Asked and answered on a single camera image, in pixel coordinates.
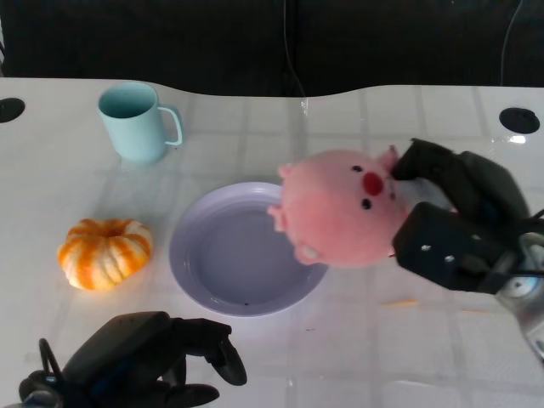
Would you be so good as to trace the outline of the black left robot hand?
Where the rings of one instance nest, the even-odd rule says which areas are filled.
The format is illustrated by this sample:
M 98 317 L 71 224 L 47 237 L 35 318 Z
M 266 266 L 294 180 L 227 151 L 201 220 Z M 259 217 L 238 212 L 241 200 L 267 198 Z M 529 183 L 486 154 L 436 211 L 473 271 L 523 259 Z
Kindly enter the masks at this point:
M 229 384 L 247 373 L 230 341 L 230 326 L 173 318 L 163 311 L 118 315 L 59 366 L 46 339 L 42 369 L 19 386 L 21 407 L 198 407 L 219 397 L 186 381 L 187 356 L 202 357 Z

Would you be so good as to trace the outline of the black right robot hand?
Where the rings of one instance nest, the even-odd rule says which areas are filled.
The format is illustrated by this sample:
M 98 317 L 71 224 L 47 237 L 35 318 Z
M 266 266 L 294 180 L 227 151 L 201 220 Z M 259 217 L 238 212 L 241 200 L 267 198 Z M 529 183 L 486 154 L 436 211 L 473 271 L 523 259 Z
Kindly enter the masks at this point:
M 543 236 L 543 221 L 503 166 L 469 151 L 413 139 L 392 171 L 398 181 L 436 185 L 452 207 L 410 210 L 393 239 L 397 264 L 452 291 L 496 294 L 513 278 L 541 278 L 521 238 Z

